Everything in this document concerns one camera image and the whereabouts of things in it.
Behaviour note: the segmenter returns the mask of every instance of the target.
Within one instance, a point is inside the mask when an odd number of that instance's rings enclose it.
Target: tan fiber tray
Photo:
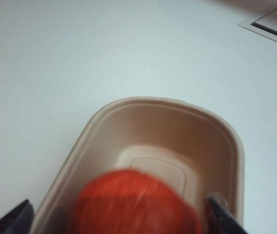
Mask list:
[[[166,98],[108,104],[88,122],[40,205],[32,234],[64,233],[73,202],[91,179],[133,168],[162,179],[199,213],[214,191],[243,221],[244,153],[233,128],[214,113]]]

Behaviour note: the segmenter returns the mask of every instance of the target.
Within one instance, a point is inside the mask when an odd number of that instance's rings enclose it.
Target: red object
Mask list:
[[[105,174],[82,190],[68,234],[200,234],[190,206],[162,182],[132,170]]]

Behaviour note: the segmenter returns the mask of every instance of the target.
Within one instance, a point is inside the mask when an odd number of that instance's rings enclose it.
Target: white table surface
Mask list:
[[[0,0],[0,217],[38,208],[98,109],[157,96],[234,127],[244,227],[276,234],[277,43],[237,26],[268,4],[233,2]]]

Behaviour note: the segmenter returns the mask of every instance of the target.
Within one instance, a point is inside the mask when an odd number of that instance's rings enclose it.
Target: rectangular plate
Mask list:
[[[239,23],[238,25],[240,27],[243,27],[245,29],[248,29],[252,32],[255,32],[261,36],[264,36],[268,39],[271,39],[273,41],[276,41],[277,42],[277,34],[273,33],[276,31],[275,30],[264,30],[264,27],[263,29],[262,28],[259,28],[259,27],[256,27],[254,26],[254,24],[257,24],[256,22],[259,21],[260,19],[266,17],[267,15],[271,14],[272,12],[275,12],[277,10],[277,6],[272,6],[272,7],[269,7],[261,12],[259,12],[258,14],[256,14],[255,16],[252,16],[251,18],[249,19],[246,19],[244,20],[243,22]]]

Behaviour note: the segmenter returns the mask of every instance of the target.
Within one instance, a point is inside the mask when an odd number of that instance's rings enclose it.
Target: tomato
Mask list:
[[[200,234],[192,207],[161,181],[133,170],[88,183],[78,197],[68,234]]]

